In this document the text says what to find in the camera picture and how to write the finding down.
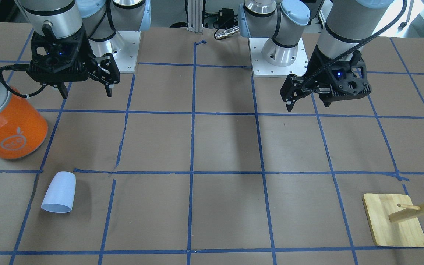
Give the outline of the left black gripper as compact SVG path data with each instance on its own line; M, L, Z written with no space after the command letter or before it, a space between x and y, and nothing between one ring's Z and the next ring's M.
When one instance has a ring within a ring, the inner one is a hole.
M325 107L334 101L360 99L371 93L371 86L366 77L366 64L362 53L355 50L349 59L337 61L306 83L306 89L321 92L328 88L328 93L320 93L319 98ZM303 87L305 78L288 74L280 89L282 101L291 112L295 102L311 94Z

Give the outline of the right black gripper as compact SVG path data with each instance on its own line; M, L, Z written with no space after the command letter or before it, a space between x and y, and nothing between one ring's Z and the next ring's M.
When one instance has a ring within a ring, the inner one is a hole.
M73 35L57 39L51 25L42 26L43 34L31 39L32 60L27 74L36 82L59 83L58 91L68 98L64 82L82 82L97 74L108 97L120 82L120 71L111 53L94 57L84 26Z

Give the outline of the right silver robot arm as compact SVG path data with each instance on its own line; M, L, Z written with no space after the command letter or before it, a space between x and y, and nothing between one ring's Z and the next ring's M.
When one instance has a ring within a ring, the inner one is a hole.
M66 99L66 82L101 83L108 97L121 72L132 72L133 43L123 32L150 29L149 0L19 0L32 24L32 59L21 69Z

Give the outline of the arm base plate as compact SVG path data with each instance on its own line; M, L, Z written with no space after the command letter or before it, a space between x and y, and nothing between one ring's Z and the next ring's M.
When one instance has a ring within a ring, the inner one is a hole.
M113 54L120 73L132 73L136 71L137 57L140 47L142 32L118 31L109 40L90 40L93 53L101 57L106 53Z
M249 38L254 77L302 76L307 70L308 58L303 39L295 47L276 45L271 38Z

